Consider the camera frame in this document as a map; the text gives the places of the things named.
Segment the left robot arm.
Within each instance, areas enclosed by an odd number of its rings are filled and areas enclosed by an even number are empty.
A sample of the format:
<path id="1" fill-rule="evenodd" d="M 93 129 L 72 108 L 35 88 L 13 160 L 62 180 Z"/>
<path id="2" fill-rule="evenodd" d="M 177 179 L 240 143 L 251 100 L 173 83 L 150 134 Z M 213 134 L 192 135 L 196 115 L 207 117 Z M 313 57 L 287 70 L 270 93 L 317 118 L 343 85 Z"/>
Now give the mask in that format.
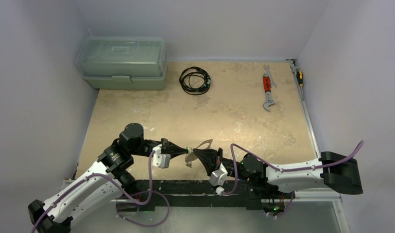
<path id="1" fill-rule="evenodd" d="M 107 147 L 98 159 L 80 177 L 65 189 L 46 199 L 34 200 L 28 206 L 32 232 L 69 233 L 71 223 L 78 213 L 85 210 L 83 202 L 90 200 L 92 205 L 109 193 L 112 198 L 123 197 L 137 206 L 147 205 L 155 193 L 153 190 L 152 166 L 167 168 L 170 160 L 188 154 L 188 149 L 162 138 L 160 141 L 144 138 L 144 128 L 139 123 L 130 123 Z M 127 171 L 133 165 L 135 155 L 148 157 L 149 189 L 147 199 L 137 199 L 137 181 Z"/>

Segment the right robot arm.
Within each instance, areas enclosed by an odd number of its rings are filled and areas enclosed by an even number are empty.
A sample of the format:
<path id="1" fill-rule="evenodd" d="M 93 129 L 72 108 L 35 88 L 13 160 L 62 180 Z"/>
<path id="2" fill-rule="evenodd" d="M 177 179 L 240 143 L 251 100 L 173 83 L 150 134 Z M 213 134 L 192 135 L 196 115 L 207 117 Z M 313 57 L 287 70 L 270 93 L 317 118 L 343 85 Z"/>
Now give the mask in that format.
<path id="1" fill-rule="evenodd" d="M 358 144 L 348 156 L 324 151 L 319 158 L 294 164 L 272 164 L 247 153 L 241 161 L 223 157 L 221 149 L 193 149 L 203 164 L 209 183 L 218 194 L 232 194 L 239 182 L 250 190 L 265 192 L 271 198 L 281 193 L 315 188 L 330 188 L 346 195 L 363 193 L 358 162 L 354 158 L 361 149 Z"/>

